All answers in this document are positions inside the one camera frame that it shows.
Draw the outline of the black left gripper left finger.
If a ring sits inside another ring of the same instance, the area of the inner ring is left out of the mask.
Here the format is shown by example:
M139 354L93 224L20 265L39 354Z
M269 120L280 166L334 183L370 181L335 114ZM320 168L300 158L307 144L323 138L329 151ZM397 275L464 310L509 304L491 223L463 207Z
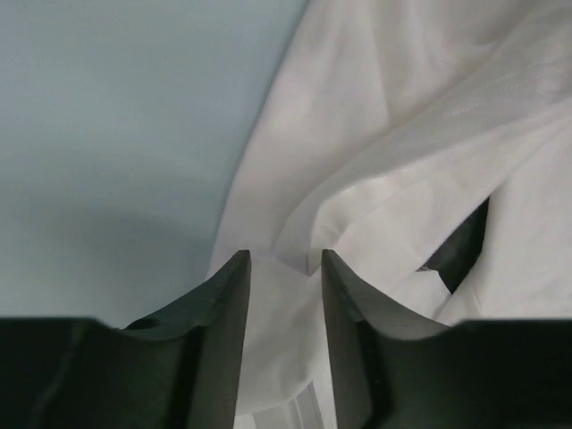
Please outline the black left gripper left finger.
M113 428L233 426L250 272L240 250L195 289L113 331Z

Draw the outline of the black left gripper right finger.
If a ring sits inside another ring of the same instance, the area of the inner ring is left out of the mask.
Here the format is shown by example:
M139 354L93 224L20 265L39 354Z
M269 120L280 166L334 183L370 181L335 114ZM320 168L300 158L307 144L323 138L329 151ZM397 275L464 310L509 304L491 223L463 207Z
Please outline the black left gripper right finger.
M359 277L333 250L322 252L322 295L339 428L377 428L391 413L384 340L418 341L445 326Z

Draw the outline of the white t shirt with print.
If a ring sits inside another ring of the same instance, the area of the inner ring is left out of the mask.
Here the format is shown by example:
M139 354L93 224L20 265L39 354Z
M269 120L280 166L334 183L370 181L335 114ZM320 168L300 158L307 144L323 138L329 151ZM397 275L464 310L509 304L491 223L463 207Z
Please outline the white t shirt with print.
M570 2L311 2L211 266L241 248L238 428L337 425L326 248L445 324L570 317Z

